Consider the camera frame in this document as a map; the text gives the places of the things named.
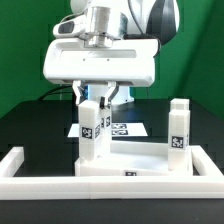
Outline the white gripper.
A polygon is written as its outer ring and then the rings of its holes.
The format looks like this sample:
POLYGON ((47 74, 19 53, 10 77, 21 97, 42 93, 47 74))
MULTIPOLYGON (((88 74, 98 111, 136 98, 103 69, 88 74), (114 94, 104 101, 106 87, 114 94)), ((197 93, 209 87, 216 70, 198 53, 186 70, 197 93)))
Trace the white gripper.
POLYGON ((86 48, 78 38, 54 40, 45 57, 43 74, 55 84, 72 83, 75 104, 85 97, 85 84, 108 83, 100 98, 100 108, 108 109, 122 86, 148 87, 155 79, 156 39, 132 39, 113 42, 111 48, 86 48))

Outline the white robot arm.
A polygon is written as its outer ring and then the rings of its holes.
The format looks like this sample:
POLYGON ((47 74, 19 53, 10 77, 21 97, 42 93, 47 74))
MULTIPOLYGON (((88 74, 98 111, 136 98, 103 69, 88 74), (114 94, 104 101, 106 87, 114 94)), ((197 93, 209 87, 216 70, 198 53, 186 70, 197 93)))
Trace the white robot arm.
POLYGON ((177 34, 177 0, 70 0, 53 28, 43 74, 73 87, 76 102, 103 108, 131 102, 132 87, 155 80, 155 57, 177 34))

